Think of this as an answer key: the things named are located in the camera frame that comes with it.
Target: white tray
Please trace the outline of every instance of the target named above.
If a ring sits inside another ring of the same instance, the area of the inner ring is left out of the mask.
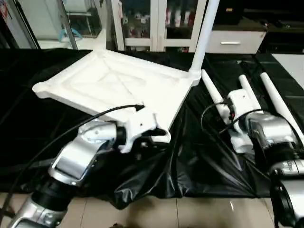
[[[45,82],[33,86],[39,98],[53,98],[88,114],[120,105],[144,104],[169,129],[189,89],[200,76],[126,56],[95,50]],[[103,119],[125,122],[134,109],[111,112]]]

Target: cabinet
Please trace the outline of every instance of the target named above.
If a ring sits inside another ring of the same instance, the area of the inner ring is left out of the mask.
[[[206,1],[111,0],[118,50],[194,52]]]

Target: black cable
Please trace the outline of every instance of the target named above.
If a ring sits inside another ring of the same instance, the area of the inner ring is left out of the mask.
[[[3,220],[3,216],[4,216],[4,211],[7,210],[7,208],[9,207],[10,205],[10,200],[13,196],[13,192],[14,192],[14,189],[16,187],[16,185],[18,184],[20,178],[22,177],[23,173],[34,163],[34,161],[45,151],[47,150],[51,145],[53,145],[55,142],[57,142],[59,139],[61,139],[63,136],[71,133],[73,130],[79,128],[80,126],[86,124],[87,122],[91,121],[91,120],[94,120],[102,115],[105,115],[109,112],[113,112],[113,111],[116,111],[116,110],[119,110],[119,109],[124,109],[124,108],[136,108],[136,109],[141,109],[143,108],[144,106],[143,105],[136,105],[136,104],[129,104],[129,105],[123,105],[123,106],[119,106],[119,107],[115,107],[115,108],[111,108],[109,110],[106,110],[104,112],[101,112],[101,113],[98,113],[96,115],[93,115],[91,116],[90,118],[82,121],[81,123],[75,125],[74,127],[71,127],[70,129],[66,130],[64,133],[62,133],[61,135],[59,135],[58,137],[56,137],[55,139],[53,139],[50,143],[48,143],[41,151],[39,151],[28,163],[27,165],[20,171],[19,175],[17,176],[17,178],[15,179],[15,181],[13,182],[6,198],[5,198],[5,201],[3,203],[3,207],[2,207],[2,210],[1,210],[1,213],[0,213],[0,226],[1,226],[1,223],[2,223],[2,220]]]
[[[268,110],[266,110],[266,109],[261,109],[261,108],[259,108],[259,109],[253,109],[253,110],[251,110],[251,111],[248,111],[248,112],[246,112],[246,113],[240,115],[238,118],[234,119],[231,123],[227,124],[227,126],[226,126],[223,130],[219,131],[219,134],[222,134],[222,133],[224,133],[225,131],[227,131],[227,130],[229,130],[230,128],[232,128],[233,125],[234,125],[237,121],[239,121],[241,118],[244,118],[246,115],[248,115],[248,114],[250,114],[250,113],[258,112],[258,111],[264,111],[264,112],[269,112],[269,113],[270,113],[270,111],[268,111]]]
[[[224,105],[225,104],[225,101],[221,101],[221,102],[217,102],[217,103],[213,103],[213,104],[210,104],[209,106],[207,106],[207,108],[205,108],[205,110],[203,111],[203,113],[202,113],[202,115],[201,115],[201,117],[200,117],[200,127],[203,129],[203,118],[204,118],[204,115],[206,114],[206,112],[209,110],[209,109],[211,109],[211,108],[213,108],[213,107],[215,107],[215,106],[217,106],[217,105]]]
[[[6,217],[9,217],[9,218],[14,218],[16,216],[16,214],[14,212],[11,212],[11,211],[2,211],[1,210],[1,213],[3,213],[4,216]]]
[[[260,108],[260,109],[254,109],[254,110],[251,110],[251,111],[248,111],[242,115],[240,115],[238,118],[236,118],[235,120],[233,120],[231,123],[229,123],[223,130],[219,131],[219,134],[222,134],[224,133],[225,131],[229,130],[230,128],[233,127],[233,125],[239,121],[241,118],[244,118],[246,115],[250,114],[250,113],[254,113],[254,112],[258,112],[258,111],[263,111],[263,112],[268,112],[268,113],[271,113],[271,111],[267,110],[267,109],[263,109],[263,108]],[[289,121],[284,117],[282,116],[280,113],[275,113],[274,115],[277,115],[283,119],[285,119],[289,126],[291,127],[291,129],[293,130],[294,134],[295,134],[295,137],[297,139],[297,141],[302,145],[302,148],[304,148],[304,144],[302,143],[302,140],[298,134],[298,132],[295,130],[295,128],[291,125],[291,123],[289,123]]]

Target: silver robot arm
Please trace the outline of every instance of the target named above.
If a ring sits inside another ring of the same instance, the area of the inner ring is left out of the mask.
[[[243,125],[266,159],[276,226],[304,227],[304,156],[301,140],[283,118],[251,113]]]
[[[113,149],[128,153],[134,141],[143,135],[161,135],[170,139],[170,133],[160,129],[155,114],[147,108],[136,112],[123,125],[98,119],[82,125],[77,137],[52,162],[47,182],[26,199],[8,227],[58,226],[77,188],[82,186],[95,166],[98,155]]]

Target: black plastic sheet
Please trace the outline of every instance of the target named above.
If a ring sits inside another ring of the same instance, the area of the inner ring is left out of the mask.
[[[1,92],[7,99],[0,113],[1,142],[5,145],[3,148],[9,148],[9,152],[2,149],[0,154],[1,191],[8,189],[17,170],[42,146],[87,116],[57,101],[38,99],[31,91],[33,84],[52,77],[87,53],[63,49],[20,50],[15,52],[17,58],[0,64],[5,75]],[[127,54],[181,70],[188,70],[193,58],[192,54],[182,53]],[[223,96],[240,88],[238,76],[245,74],[262,108],[274,110],[259,78],[260,73],[266,71],[303,127],[304,91],[271,55],[209,54],[203,68]],[[269,197],[269,179],[253,154],[235,155],[227,134],[221,141],[201,130],[200,115],[211,103],[200,81],[190,90],[170,129],[169,148],[135,148],[130,154],[115,152],[100,157],[96,170],[79,195],[108,200],[119,209],[146,195],[158,198]],[[211,126],[221,130],[225,125],[216,109],[211,109],[203,126],[206,130]],[[42,156],[40,161],[45,163],[38,163],[29,170],[18,191],[33,190],[46,171],[46,159],[55,157],[75,134],[60,140]]]

